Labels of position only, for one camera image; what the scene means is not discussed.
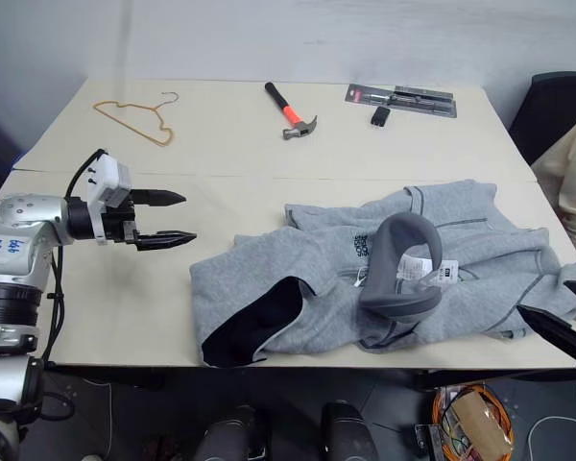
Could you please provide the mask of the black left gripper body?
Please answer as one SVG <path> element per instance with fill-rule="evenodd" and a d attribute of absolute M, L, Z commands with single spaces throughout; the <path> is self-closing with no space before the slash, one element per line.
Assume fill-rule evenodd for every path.
<path fill-rule="evenodd" d="M 115 243 L 136 244 L 138 230 L 135 223 L 132 192 L 129 192 L 119 205 L 106 205 L 101 217 L 107 240 Z"/>

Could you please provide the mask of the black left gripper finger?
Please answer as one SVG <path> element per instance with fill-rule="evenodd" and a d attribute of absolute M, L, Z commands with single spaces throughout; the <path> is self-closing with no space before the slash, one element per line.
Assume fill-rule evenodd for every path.
<path fill-rule="evenodd" d="M 155 251 L 188 244 L 197 238 L 196 233 L 181 230 L 162 230 L 146 235 L 137 234 L 133 244 L 138 251 Z"/>
<path fill-rule="evenodd" d="M 185 203 L 186 198 L 179 193 L 163 189 L 133 189 L 132 206 L 172 206 Z"/>

